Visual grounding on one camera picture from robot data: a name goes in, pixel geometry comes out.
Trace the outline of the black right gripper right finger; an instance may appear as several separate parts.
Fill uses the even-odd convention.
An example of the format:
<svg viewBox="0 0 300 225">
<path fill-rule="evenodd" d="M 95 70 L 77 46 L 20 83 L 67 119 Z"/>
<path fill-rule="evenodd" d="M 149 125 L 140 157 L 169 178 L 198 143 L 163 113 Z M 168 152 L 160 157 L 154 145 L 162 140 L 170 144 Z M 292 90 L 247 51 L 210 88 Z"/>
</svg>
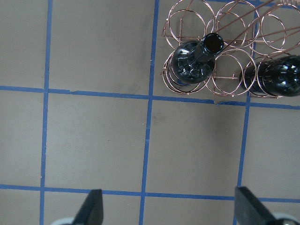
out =
<svg viewBox="0 0 300 225">
<path fill-rule="evenodd" d="M 234 215 L 240 225 L 280 224 L 247 187 L 236 187 L 234 193 Z"/>
</svg>

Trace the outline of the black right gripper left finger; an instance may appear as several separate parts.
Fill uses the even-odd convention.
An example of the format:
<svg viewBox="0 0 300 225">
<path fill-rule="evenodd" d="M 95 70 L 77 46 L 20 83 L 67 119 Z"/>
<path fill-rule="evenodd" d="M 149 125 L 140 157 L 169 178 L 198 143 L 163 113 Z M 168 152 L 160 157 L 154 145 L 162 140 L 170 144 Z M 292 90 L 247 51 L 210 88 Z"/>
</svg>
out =
<svg viewBox="0 0 300 225">
<path fill-rule="evenodd" d="M 104 220 L 103 196 L 101 189 L 93 189 L 76 214 L 73 225 L 101 225 Z"/>
</svg>

